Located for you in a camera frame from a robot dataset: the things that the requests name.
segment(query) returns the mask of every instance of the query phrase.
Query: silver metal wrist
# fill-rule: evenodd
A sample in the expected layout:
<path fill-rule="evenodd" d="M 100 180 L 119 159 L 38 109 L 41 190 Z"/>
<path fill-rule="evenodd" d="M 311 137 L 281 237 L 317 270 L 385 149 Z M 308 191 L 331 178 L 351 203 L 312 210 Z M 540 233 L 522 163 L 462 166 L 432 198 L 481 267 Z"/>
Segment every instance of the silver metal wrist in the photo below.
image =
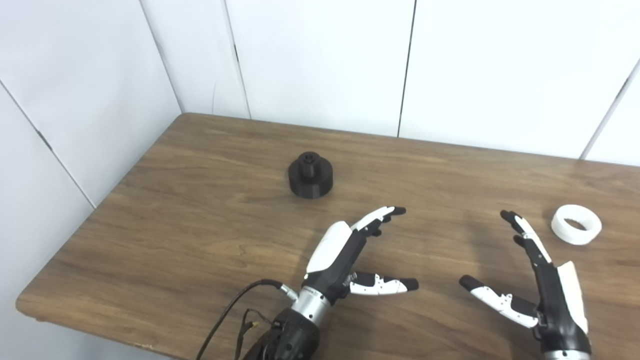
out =
<path fill-rule="evenodd" d="M 291 305 L 291 309 L 304 315 L 316 326 L 320 326 L 324 314 L 331 308 L 331 303 L 320 291 L 305 286 L 300 290 L 298 299 Z"/>
<path fill-rule="evenodd" d="M 556 350 L 545 352 L 545 360 L 591 360 L 591 356 L 577 350 Z"/>

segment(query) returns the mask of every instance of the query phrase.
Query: white 3d printed ring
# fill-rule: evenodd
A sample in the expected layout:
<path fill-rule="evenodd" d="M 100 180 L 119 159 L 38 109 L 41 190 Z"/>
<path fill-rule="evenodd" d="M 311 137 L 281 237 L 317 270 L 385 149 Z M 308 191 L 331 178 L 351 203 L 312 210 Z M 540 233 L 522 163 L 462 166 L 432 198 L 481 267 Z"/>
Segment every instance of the white 3d printed ring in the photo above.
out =
<path fill-rule="evenodd" d="M 584 230 L 573 227 L 567 220 L 579 223 Z M 602 223 L 598 215 L 584 206 L 563 205 L 551 220 L 551 229 L 560 239 L 570 244 L 586 245 L 600 233 Z"/>

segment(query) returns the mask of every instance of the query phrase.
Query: white wall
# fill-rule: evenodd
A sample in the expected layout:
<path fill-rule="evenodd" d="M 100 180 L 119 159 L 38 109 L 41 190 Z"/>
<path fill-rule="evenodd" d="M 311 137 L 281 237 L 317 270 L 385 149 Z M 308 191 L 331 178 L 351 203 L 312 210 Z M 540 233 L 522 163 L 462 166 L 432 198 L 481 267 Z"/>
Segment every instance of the white wall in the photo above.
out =
<path fill-rule="evenodd" d="M 166 359 L 15 310 L 179 114 L 140 4 L 1 2 L 0 83 L 0 359 Z"/>
<path fill-rule="evenodd" d="M 395 136 L 413 1 L 228 1 L 253 119 Z"/>
<path fill-rule="evenodd" d="M 183 111 L 249 118 L 224 0 L 141 0 Z"/>
<path fill-rule="evenodd" d="M 165 359 L 15 309 L 15 299 L 91 204 L 0 86 L 0 359 Z"/>
<path fill-rule="evenodd" d="M 624 94 L 587 160 L 640 166 L 640 60 Z"/>
<path fill-rule="evenodd" d="M 3 1 L 0 79 L 93 204 L 180 113 L 137 1 Z"/>
<path fill-rule="evenodd" d="M 420 0 L 400 136 L 578 158 L 640 57 L 640 3 Z"/>

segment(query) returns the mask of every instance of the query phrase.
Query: black knob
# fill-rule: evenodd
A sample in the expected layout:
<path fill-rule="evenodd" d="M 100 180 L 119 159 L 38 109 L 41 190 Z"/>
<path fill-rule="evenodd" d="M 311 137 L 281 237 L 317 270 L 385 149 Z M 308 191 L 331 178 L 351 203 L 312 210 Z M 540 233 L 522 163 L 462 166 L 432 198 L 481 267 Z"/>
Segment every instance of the black knob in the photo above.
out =
<path fill-rule="evenodd" d="M 289 165 L 289 187 L 299 197 L 317 199 L 333 187 L 333 167 L 316 152 L 307 151 Z"/>

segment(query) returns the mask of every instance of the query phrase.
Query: robotic arm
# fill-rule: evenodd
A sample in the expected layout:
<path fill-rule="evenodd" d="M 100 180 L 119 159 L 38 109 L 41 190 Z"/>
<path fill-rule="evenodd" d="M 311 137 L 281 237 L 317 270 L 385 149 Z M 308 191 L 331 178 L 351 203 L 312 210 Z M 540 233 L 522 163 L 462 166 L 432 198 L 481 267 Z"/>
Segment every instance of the robotic arm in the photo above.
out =
<path fill-rule="evenodd" d="M 306 360 L 319 345 L 319 326 L 338 299 L 349 293 L 386 295 L 416 290 L 416 279 L 397 279 L 351 270 L 370 236 L 381 234 L 380 225 L 404 208 L 383 207 L 364 216 L 351 227 L 344 221 L 331 225 L 307 265 L 302 290 L 291 307 L 276 316 L 270 330 L 247 352 L 248 360 Z"/>
<path fill-rule="evenodd" d="M 540 303 L 536 306 L 513 294 L 491 288 L 469 275 L 460 284 L 510 320 L 533 329 L 546 360 L 589 360 L 591 343 L 582 291 L 571 261 L 556 267 L 529 223 L 513 211 L 500 212 L 519 234 L 513 237 L 525 249 L 536 275 Z"/>

